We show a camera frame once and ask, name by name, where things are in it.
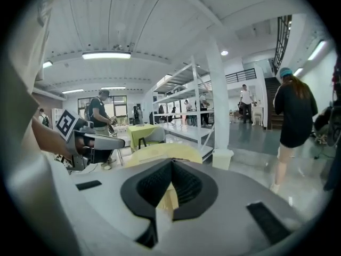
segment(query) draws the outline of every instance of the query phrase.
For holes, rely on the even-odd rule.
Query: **yellow cloth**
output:
[[[124,167],[137,166],[162,158],[180,158],[202,164],[201,154],[196,149],[181,143],[162,143],[150,145],[134,152]],[[168,211],[179,207],[176,191],[172,184],[169,185],[157,207]]]
[[[139,139],[144,138],[149,135],[156,126],[151,124],[145,124],[144,126],[129,126],[128,134],[130,136],[130,148],[132,152],[136,150],[136,147],[139,146]]]

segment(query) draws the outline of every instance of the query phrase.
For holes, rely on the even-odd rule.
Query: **ceiling light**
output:
[[[83,89],[76,89],[76,90],[70,90],[70,91],[64,91],[63,94],[70,94],[70,93],[76,93],[76,92],[83,92]]]
[[[110,89],[125,89],[125,88],[126,88],[125,86],[112,86],[112,87],[102,87],[101,89],[110,90]]]
[[[50,61],[47,61],[47,62],[43,63],[43,68],[46,68],[46,67],[49,67],[49,66],[52,66],[52,63]]]
[[[83,53],[82,57],[84,60],[87,59],[104,59],[104,58],[120,58],[129,59],[131,57],[130,52],[90,52]]]
[[[302,70],[303,70],[302,67],[298,68],[298,69],[296,70],[296,72],[294,73],[294,76],[297,76],[299,73],[301,73]]]
[[[308,58],[308,61],[314,60],[315,57],[319,54],[319,52],[321,51],[321,49],[324,47],[324,45],[326,44],[326,41],[321,41],[316,49],[314,50],[314,52],[310,55],[310,57]]]

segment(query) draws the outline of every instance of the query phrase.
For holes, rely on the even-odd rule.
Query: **man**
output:
[[[47,127],[50,127],[50,123],[48,121],[48,116],[45,115],[43,108],[41,108],[39,110],[39,121],[40,121],[41,124],[43,124],[43,125],[45,125]]]
[[[249,90],[247,90],[247,87],[245,84],[243,84],[243,90],[240,92],[240,105],[243,109],[243,123],[246,123],[246,110],[248,111],[250,122],[251,120],[251,103],[255,103],[254,99],[252,97],[252,94]]]
[[[108,125],[112,125],[113,121],[109,118],[107,113],[105,112],[104,101],[109,97],[109,90],[101,90],[99,92],[98,97],[91,100],[89,105],[89,115],[90,121],[94,123],[94,129],[96,134],[109,136],[109,127]],[[112,159],[109,157],[107,163],[103,163],[101,166],[105,170],[110,170],[112,163],[116,161],[116,159]]]
[[[207,102],[206,97],[204,95],[200,95],[199,101],[200,101],[200,111],[207,111],[207,107],[209,106],[209,103]],[[211,124],[208,123],[208,113],[201,114],[200,118],[201,118],[201,127],[212,126]]]
[[[54,0],[33,0],[20,15],[21,19],[11,33],[4,60],[8,75],[19,77],[29,94],[32,94],[36,76],[43,71],[43,59],[48,37],[48,24]],[[76,141],[79,151],[83,140]],[[22,140],[21,157],[40,154],[40,150],[63,155],[71,159],[66,142],[50,128],[32,118]]]

